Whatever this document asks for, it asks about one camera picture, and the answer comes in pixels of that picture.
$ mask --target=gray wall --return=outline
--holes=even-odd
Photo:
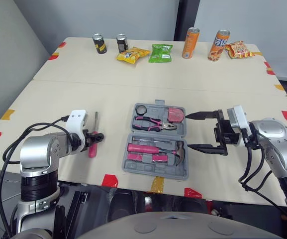
[[[199,41],[214,40],[219,29],[229,41],[253,43],[278,77],[287,79],[287,0],[201,0],[195,26]]]
[[[48,53],[12,0],[0,0],[0,118]]]
[[[173,40],[179,0],[14,0],[49,53],[69,36]]]

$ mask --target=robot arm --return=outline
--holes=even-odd
[[[49,222],[54,222],[59,200],[59,159],[103,140],[102,133],[93,135],[83,129],[87,118],[85,110],[72,111],[65,127],[69,135],[50,133],[29,137],[24,142],[20,151],[21,200],[17,204],[17,233],[30,228],[53,231],[54,225]]]
[[[219,117],[215,117],[218,123],[214,129],[216,141],[220,145],[218,147],[209,144],[191,144],[188,146],[204,153],[221,155],[227,155],[226,144],[245,144],[251,149],[262,147],[265,152],[265,159],[284,191],[287,204],[287,127],[282,122],[270,118],[247,122],[241,106],[227,110],[229,120],[224,119],[222,110],[193,113],[186,118],[203,120],[209,117],[200,117],[200,113],[202,113],[201,115],[208,115],[215,112],[220,113]],[[231,129],[239,131],[242,137]]]

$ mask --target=orange can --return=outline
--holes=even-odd
[[[187,32],[187,36],[185,38],[184,49],[182,52],[182,57],[186,59],[190,59],[193,56],[193,51],[195,45],[197,43],[197,39],[199,36],[199,29],[195,27],[190,27]]]
[[[217,32],[213,45],[207,57],[210,61],[218,61],[230,34],[231,33],[228,30],[219,30]]]

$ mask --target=gray plastic case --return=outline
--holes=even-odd
[[[164,129],[161,130],[160,132],[155,132],[155,131],[137,130],[132,127],[134,124],[138,124],[144,127],[150,127],[154,125],[153,123],[150,123],[148,121],[135,120],[135,117],[139,116],[135,111],[137,105],[144,105],[147,108],[147,112],[143,116],[161,119],[163,122],[167,122],[169,108],[181,109],[184,112],[184,115],[186,115],[185,109],[182,107],[166,106],[164,105],[165,101],[163,100],[155,100],[155,103],[156,103],[155,105],[136,104],[134,106],[131,120],[131,130],[133,131],[133,133],[131,133],[127,139],[126,149],[122,162],[122,169],[125,172],[130,173],[160,176],[164,178],[171,178],[177,180],[187,180],[189,176],[188,145],[187,142],[183,139],[183,137],[187,133],[187,123],[185,118],[181,123],[173,123],[177,126],[176,130]],[[169,141],[170,143],[133,141],[132,140],[133,137],[147,140],[160,140],[160,141],[163,140],[163,141]],[[141,153],[142,161],[134,161],[128,159],[129,152],[127,151],[127,148],[129,143],[155,146],[168,150],[176,150],[176,141],[183,141],[185,149],[184,161],[180,163],[178,166],[175,165],[177,156],[171,153],[163,154],[168,156],[168,162],[152,162],[152,154],[146,154],[146,153],[143,154]]]

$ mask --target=black can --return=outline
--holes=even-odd
[[[128,50],[127,36],[125,34],[119,34],[117,36],[117,44],[120,53]]]
[[[99,54],[104,54],[107,52],[107,47],[105,46],[103,35],[96,33],[93,35],[93,40]]]

